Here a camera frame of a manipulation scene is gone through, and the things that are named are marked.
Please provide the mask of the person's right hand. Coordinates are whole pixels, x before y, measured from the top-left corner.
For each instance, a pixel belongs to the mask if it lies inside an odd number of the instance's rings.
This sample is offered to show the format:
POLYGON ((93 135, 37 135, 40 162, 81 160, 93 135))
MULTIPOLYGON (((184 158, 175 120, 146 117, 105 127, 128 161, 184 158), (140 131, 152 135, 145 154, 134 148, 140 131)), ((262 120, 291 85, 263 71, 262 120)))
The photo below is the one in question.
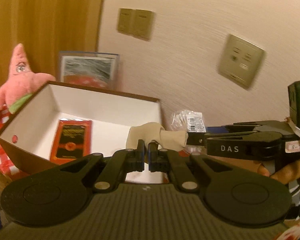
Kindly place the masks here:
POLYGON ((300 179, 300 159, 286 165, 281 170, 270 175, 270 172, 260 161, 254 161, 254 164, 258 165, 257 172, 263 176, 275 179, 283 184, 288 184, 292 181, 300 179))

